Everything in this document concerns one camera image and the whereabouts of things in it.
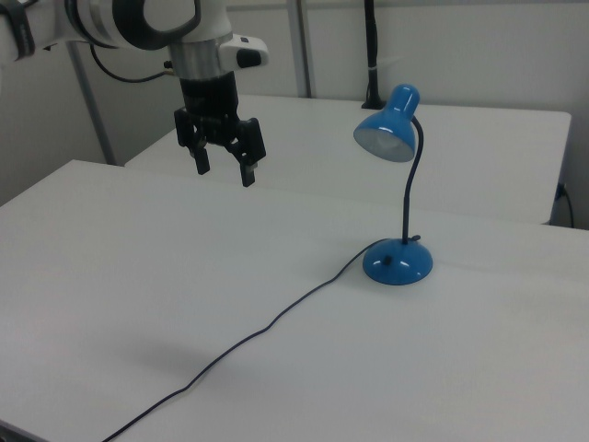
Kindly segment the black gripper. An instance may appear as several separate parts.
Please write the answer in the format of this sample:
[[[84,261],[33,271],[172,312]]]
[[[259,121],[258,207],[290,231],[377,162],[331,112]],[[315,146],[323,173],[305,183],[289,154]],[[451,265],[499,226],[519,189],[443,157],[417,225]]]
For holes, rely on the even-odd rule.
[[[255,182],[254,170],[266,157],[260,123],[256,118],[240,120],[235,74],[230,72],[205,80],[181,79],[184,108],[174,112],[180,146],[194,159],[199,175],[210,170],[206,144],[227,145],[239,163],[243,187]]]

